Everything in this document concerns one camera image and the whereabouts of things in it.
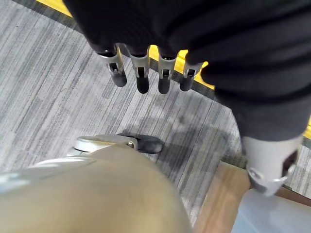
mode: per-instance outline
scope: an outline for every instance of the yellow floor edge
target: yellow floor edge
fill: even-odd
[[[37,0],[37,1],[71,17],[70,12],[67,10],[62,0]],[[184,64],[185,64],[185,56],[187,52],[188,52],[187,50],[181,50],[178,54],[174,69],[179,73],[183,73]],[[159,53],[158,53],[157,46],[155,45],[150,46],[149,56],[152,59],[155,59],[157,61],[159,60]],[[205,67],[207,65],[208,63],[204,62],[202,67]],[[214,89],[214,86],[207,84],[202,80],[200,73],[195,76],[194,80],[204,86],[207,86],[208,88]],[[304,135],[305,137],[311,139],[311,119],[309,120],[309,124]]]

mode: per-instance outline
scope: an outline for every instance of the robotic hand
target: robotic hand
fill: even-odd
[[[118,86],[126,78],[115,43],[127,45],[141,93],[148,91],[150,44],[160,47],[161,93],[179,50],[189,50],[182,90],[208,61],[201,76],[232,109],[251,183],[266,195],[284,183],[311,113],[309,1],[64,2]]]

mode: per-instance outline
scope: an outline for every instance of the wooden base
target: wooden base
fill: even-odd
[[[246,170],[220,162],[195,223],[195,233],[230,233],[243,195],[251,188]],[[286,188],[277,196],[311,206],[311,199]]]

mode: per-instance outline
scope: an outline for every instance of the black fabric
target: black fabric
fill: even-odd
[[[311,113],[310,0],[64,0],[97,53],[120,42],[189,49],[241,135],[286,140]]]

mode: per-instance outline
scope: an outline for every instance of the gray carpet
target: gray carpet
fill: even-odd
[[[166,142],[149,155],[178,188],[192,223],[220,159],[244,166],[231,111],[172,82],[167,95],[136,89],[124,58],[128,84],[117,88],[83,35],[68,18],[44,8],[46,17],[10,0],[0,4],[0,170],[62,157],[76,137],[133,132]],[[302,147],[288,185],[311,198],[311,154]]]

